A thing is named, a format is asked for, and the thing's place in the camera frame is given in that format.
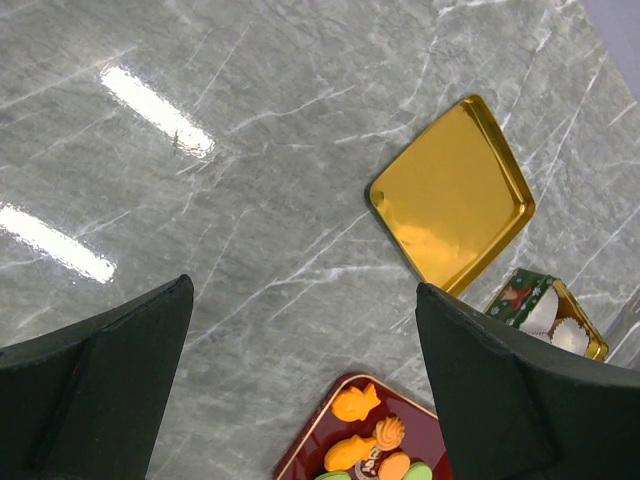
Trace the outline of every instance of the marble countertop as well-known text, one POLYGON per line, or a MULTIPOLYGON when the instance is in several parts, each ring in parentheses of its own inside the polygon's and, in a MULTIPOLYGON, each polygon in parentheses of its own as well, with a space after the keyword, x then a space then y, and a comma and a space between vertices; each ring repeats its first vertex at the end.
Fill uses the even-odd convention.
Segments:
POLYGON ((196 285, 149 478, 269 478, 345 371, 431 405, 363 190, 469 93, 538 207, 462 298, 529 267, 606 331, 640 283, 640 113, 575 1, 2 0, 0 36, 0 343, 196 285))

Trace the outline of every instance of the orange round toy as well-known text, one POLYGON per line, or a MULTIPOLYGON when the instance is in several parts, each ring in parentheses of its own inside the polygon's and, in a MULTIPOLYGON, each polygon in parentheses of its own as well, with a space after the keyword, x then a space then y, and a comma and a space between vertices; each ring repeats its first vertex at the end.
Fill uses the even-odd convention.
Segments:
POLYGON ((398 452, 386 458, 378 469, 380 480, 402 480, 409 471, 411 460, 406 453, 398 452))
POLYGON ((376 423, 373 432, 376 446, 383 452, 398 448, 404 439, 404 425, 398 417, 387 417, 376 423))

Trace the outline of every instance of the orange toy fish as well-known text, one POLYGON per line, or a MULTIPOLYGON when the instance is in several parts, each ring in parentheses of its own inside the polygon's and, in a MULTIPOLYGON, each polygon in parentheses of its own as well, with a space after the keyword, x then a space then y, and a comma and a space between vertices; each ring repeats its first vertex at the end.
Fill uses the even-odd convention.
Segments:
POLYGON ((358 460, 368 460, 371 449, 375 447, 375 438, 362 439, 358 435, 342 440, 329 449, 324 457, 327 472, 349 470, 358 460))
POLYGON ((364 392, 356 387, 343 390, 331 404, 331 411, 343 422, 364 420, 369 412, 380 405, 373 383, 367 385, 364 392))

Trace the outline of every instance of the small box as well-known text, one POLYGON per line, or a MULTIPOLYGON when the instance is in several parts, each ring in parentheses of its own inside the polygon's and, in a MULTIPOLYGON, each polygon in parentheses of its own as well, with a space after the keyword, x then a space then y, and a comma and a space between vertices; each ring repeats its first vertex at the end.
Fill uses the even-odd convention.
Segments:
POLYGON ((517 269, 485 313, 564 350, 603 361, 609 347, 561 280, 517 269))

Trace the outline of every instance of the gold tray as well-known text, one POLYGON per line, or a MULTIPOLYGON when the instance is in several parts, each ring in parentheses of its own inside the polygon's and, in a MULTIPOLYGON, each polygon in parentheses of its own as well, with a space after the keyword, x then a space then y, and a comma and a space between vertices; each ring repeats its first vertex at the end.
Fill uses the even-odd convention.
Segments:
POLYGON ((420 277, 453 295, 535 210, 513 153, 478 95, 409 145, 373 181, 369 200, 420 277))

